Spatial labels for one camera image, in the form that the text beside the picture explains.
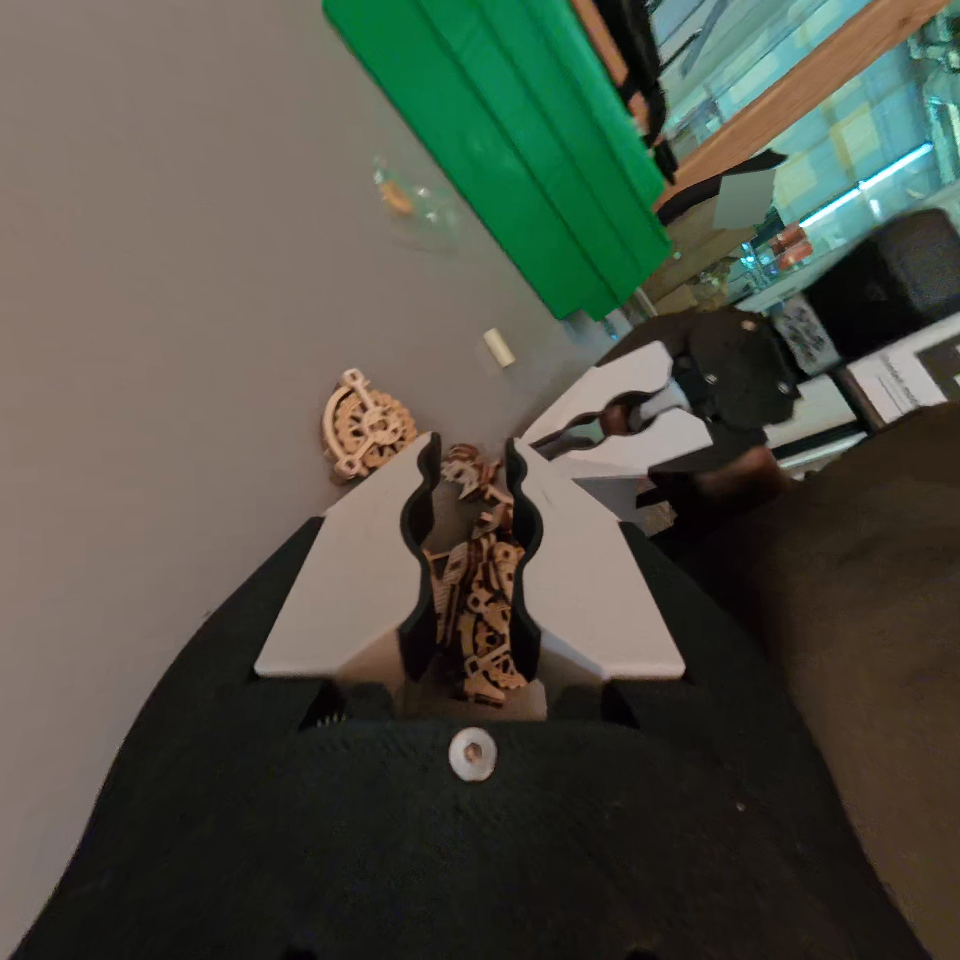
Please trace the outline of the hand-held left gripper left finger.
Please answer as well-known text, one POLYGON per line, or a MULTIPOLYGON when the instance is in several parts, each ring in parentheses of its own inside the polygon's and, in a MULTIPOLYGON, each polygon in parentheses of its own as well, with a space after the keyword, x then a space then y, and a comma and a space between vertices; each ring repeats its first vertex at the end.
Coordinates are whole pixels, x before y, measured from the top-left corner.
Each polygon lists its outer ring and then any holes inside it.
POLYGON ((437 620, 423 543, 434 526, 441 437, 418 436, 321 518, 253 669, 259 678, 421 678, 437 620))

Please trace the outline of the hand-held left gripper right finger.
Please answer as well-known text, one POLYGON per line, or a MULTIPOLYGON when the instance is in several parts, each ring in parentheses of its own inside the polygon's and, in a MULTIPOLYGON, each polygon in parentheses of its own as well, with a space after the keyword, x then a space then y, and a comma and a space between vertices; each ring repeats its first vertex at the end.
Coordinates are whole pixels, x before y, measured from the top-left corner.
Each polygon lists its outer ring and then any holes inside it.
POLYGON ((510 649, 544 683, 673 681, 686 664, 618 517, 528 443, 505 446, 512 533, 510 649))

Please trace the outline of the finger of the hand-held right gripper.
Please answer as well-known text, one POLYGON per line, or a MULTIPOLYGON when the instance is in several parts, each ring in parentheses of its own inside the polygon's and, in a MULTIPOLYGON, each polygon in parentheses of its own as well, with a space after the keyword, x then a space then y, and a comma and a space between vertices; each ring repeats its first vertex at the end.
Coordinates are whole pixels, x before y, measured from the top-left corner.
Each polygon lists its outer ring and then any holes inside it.
POLYGON ((535 450, 591 450, 607 435, 600 420, 611 405, 645 402, 666 389, 674 360, 665 344, 651 342, 613 361, 591 366, 522 434, 535 450))
POLYGON ((639 523, 643 509, 668 502, 666 489, 658 486, 653 474, 712 445, 710 431, 702 420, 672 409, 639 433, 607 437, 592 447, 564 452, 552 466, 618 521, 639 523))

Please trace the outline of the wooden motorcycle model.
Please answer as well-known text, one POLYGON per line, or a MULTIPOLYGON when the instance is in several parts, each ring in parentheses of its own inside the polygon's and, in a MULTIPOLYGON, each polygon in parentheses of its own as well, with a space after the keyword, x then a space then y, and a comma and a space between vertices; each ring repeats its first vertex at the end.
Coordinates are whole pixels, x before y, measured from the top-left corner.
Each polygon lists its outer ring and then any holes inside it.
POLYGON ((455 443, 440 479, 481 510, 467 539, 444 553, 423 550, 431 575, 440 674, 462 702, 496 710, 528 681, 515 662, 511 626, 516 575, 525 550, 513 530, 514 498, 498 486, 502 461, 455 443))

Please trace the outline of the grey desk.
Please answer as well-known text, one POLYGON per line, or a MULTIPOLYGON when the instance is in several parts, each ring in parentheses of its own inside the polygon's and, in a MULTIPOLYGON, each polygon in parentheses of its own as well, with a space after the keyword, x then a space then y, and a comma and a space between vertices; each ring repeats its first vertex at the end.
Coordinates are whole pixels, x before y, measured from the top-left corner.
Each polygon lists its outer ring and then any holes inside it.
POLYGON ((321 2, 2 2, 1 101, 7 958, 165 670, 341 494, 342 372, 497 447, 613 341, 551 316, 321 2), (393 237, 376 156, 453 195, 454 254, 393 237))

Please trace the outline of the person's right hand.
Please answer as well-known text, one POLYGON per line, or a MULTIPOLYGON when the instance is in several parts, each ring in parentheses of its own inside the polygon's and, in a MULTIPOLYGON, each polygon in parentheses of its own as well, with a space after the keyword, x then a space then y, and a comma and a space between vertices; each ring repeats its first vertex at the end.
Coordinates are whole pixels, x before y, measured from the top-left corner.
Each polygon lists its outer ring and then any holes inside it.
POLYGON ((717 469, 696 474, 693 483, 698 494, 715 505, 752 507, 779 497, 793 480, 770 448, 756 446, 717 469))

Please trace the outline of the wooden wheel assembly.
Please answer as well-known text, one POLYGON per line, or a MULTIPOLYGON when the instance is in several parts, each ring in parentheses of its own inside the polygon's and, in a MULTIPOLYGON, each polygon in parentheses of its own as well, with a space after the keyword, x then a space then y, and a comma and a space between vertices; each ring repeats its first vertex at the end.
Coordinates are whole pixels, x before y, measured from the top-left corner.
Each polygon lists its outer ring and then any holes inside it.
POLYGON ((371 386, 357 367, 341 375, 320 421, 320 440, 338 484, 380 470, 418 437, 408 408, 371 386))

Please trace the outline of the white framed sign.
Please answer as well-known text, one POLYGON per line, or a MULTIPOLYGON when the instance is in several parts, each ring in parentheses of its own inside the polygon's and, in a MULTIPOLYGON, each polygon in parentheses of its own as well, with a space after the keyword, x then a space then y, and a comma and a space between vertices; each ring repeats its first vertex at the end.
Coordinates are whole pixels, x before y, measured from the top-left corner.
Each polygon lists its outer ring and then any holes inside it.
POLYGON ((844 372, 874 430, 959 402, 959 316, 932 323, 851 363, 844 372))

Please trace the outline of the black box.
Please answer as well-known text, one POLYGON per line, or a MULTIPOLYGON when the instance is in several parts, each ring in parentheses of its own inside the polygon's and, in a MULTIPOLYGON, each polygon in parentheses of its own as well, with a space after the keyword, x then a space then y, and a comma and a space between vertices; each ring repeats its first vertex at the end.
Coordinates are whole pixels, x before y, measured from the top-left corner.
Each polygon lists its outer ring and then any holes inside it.
POLYGON ((895 218, 802 294, 840 360, 858 360, 958 312, 958 230, 939 207, 895 218))

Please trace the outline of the green plastic crate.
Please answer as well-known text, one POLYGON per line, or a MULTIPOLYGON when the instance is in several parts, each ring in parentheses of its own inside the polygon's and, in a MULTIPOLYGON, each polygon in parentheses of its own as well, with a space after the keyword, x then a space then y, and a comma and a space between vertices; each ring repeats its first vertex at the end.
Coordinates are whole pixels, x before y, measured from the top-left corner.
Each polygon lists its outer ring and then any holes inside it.
POLYGON ((602 323, 666 261, 666 179, 570 2, 323 13, 551 315, 602 323))

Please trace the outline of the person's brown clothing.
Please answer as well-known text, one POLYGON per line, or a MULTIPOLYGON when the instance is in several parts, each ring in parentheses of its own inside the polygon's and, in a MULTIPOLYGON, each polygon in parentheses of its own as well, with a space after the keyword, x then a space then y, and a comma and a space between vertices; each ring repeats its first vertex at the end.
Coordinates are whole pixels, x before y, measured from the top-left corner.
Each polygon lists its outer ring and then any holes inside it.
POLYGON ((763 649, 882 886, 958 958, 959 410, 926 408, 654 542, 763 649))

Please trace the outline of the clear plastic bag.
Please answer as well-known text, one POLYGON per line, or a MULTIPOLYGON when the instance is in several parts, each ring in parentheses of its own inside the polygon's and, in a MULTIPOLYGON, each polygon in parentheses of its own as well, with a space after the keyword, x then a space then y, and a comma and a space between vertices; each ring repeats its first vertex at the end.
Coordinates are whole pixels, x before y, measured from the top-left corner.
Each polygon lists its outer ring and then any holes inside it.
POLYGON ((415 182, 384 156, 375 156, 371 165, 375 191, 396 242, 427 254, 454 255, 460 230, 453 195, 415 182))

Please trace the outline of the wooden beam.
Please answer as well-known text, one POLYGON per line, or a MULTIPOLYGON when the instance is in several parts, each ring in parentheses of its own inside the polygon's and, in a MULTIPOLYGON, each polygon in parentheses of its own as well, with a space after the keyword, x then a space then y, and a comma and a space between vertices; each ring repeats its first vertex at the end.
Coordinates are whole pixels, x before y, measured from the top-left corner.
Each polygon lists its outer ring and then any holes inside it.
POLYGON ((749 160, 948 4, 872 1, 864 6, 684 158, 676 182, 665 189, 654 209, 749 160))

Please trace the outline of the black office chair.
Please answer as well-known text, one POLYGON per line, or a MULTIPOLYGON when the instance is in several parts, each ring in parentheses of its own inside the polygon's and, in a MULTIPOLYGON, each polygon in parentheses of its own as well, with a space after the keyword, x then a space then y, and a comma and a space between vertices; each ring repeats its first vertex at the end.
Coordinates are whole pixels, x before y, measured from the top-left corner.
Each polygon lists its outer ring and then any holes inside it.
POLYGON ((667 118, 664 70, 651 13, 644 1, 596 1, 596 9, 626 66, 626 78, 614 82, 624 105, 638 95, 646 108, 642 139, 669 186, 675 186, 678 161, 663 138, 667 118))

